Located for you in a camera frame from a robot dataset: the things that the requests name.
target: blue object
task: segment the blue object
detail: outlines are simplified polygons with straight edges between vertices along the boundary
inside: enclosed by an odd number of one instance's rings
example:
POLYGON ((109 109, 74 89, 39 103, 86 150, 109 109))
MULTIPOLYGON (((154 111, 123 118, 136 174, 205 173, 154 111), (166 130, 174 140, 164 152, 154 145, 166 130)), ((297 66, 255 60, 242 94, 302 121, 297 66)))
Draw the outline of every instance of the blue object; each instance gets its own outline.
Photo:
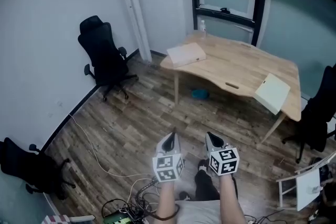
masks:
POLYGON ((197 99, 207 99, 209 97, 209 92, 207 90, 193 90, 191 92, 191 95, 193 98, 197 98, 197 99))

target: shoe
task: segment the shoe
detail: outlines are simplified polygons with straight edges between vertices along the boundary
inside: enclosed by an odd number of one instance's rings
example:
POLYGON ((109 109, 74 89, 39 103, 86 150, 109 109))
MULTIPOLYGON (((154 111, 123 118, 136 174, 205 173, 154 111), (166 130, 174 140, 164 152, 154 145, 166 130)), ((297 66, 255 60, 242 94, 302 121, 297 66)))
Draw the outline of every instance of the shoe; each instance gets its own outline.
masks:
POLYGON ((180 201, 191 201, 190 195, 186 191, 180 192, 180 201))
POLYGON ((206 172, 208 171, 208 167, 209 167, 209 159, 202 159, 200 160, 200 162, 198 163, 198 171, 200 170, 204 170, 204 167, 206 169, 206 172))

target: white cable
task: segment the white cable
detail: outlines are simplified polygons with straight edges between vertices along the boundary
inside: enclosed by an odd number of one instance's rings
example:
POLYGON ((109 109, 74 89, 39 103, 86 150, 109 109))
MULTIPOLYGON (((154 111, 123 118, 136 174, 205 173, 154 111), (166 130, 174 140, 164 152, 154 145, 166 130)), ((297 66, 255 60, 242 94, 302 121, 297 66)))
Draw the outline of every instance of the white cable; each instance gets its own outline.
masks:
POLYGON ((99 162, 99 160, 98 160, 98 157, 97 157, 97 155, 96 155, 96 151, 95 151, 95 149, 93 148, 93 144, 92 144, 92 142, 91 142, 91 140, 90 140, 88 134, 86 133, 86 131, 82 128, 82 126, 80 126, 80 125, 77 123, 77 121, 75 120, 75 118, 74 118, 73 116, 71 116, 70 114, 69 114, 69 116, 72 117, 72 119, 74 120, 74 122, 76 123, 76 125, 77 125, 78 127, 80 127, 80 128, 82 129, 82 131, 85 133, 86 138, 89 140, 89 142, 90 142, 90 144, 91 144, 91 147, 92 147, 94 156, 96 157, 96 160, 97 160, 97 163, 98 163, 99 167, 100 167, 104 172, 108 173, 108 174, 111 175, 111 176, 117 176, 117 177, 122 177, 122 178, 125 178, 125 177, 131 177, 131 176, 141 176, 141 175, 151 175, 151 176, 152 176, 152 174, 135 174, 135 175, 130 175, 130 176, 120 176, 120 175, 114 175, 114 174, 110 173, 109 171, 106 171, 103 167, 101 167, 100 162, 99 162))
POLYGON ((159 193, 159 191, 158 191, 158 189, 157 189, 157 188, 158 188, 157 186, 158 186, 158 183, 156 183, 156 185, 155 185, 155 189, 156 189, 156 193, 157 193, 157 195, 160 197, 160 193, 159 193))
POLYGON ((131 191, 130 191, 130 196, 128 196, 128 199, 127 199, 126 202, 128 202, 128 201, 130 200, 130 198, 131 198, 131 195, 132 195, 132 189, 133 189, 134 184, 135 184, 136 182, 140 181, 140 180, 146 180, 146 179, 148 179, 148 180, 152 180, 151 178, 140 178, 140 179, 136 180, 136 181, 133 183, 133 185, 132 185, 132 187, 131 187, 131 191))
POLYGON ((150 202, 149 204, 147 204, 147 206, 146 206, 146 210, 147 210, 147 208, 148 208, 148 206, 149 205, 158 205, 159 203, 158 202, 150 202))

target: black and white marker cube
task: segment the black and white marker cube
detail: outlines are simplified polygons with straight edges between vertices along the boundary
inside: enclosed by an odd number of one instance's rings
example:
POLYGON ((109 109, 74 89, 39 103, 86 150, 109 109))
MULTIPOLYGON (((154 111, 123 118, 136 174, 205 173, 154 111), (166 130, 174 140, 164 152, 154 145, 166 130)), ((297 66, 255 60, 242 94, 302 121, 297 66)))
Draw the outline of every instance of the black and white marker cube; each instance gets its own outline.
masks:
POLYGON ((210 152, 209 166, 219 176, 237 172, 239 155, 236 148, 210 152))
POLYGON ((178 180, 184 168, 181 154, 153 158, 153 168, 159 182, 178 180))

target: wooden floor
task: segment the wooden floor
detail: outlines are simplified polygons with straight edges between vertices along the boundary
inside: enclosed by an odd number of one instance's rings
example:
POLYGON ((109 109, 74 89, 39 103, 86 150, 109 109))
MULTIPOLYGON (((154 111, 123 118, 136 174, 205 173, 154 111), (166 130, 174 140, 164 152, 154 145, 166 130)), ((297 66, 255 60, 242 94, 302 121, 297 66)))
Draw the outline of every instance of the wooden floor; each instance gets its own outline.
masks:
MULTIPOLYGON (((174 107, 174 78, 170 71, 159 67, 162 59, 153 55, 153 63, 145 65, 136 55, 129 61, 129 67, 140 79, 125 83, 128 100, 122 93, 112 91, 107 102, 103 102, 103 89, 100 89, 74 116, 89 135, 101 166, 109 172, 151 174, 157 142, 176 126, 186 159, 186 169, 181 182, 176 184, 176 194, 183 189, 193 196, 197 163, 205 156, 204 135, 211 131, 238 148, 240 163, 235 177, 239 202, 245 214, 259 218, 276 211, 279 197, 276 179, 290 176, 297 168, 307 166, 313 157, 327 156, 336 149, 332 139, 328 140, 323 153, 311 151, 306 146, 303 159, 297 165, 298 146, 292 142, 281 143, 284 137, 293 134, 294 123, 290 120, 283 121, 263 145, 257 145, 276 116, 254 99, 224 92, 211 82, 192 75, 181 74, 180 104, 174 107), (191 97, 191 90, 200 88, 210 92, 208 100, 191 97)), ((119 178, 105 173, 98 166, 85 134, 73 120, 56 136, 47 154, 57 162, 71 159, 64 176, 77 185, 76 189, 67 187, 65 201, 60 202, 52 196, 60 213, 69 216, 93 214, 97 217, 96 223, 102 223, 100 209, 104 202, 115 198, 126 200, 135 180, 152 177, 119 178)), ((147 183, 147 180, 137 182, 133 194, 147 183)), ((312 208, 300 212, 283 211, 270 219, 307 223, 311 212, 312 208)))

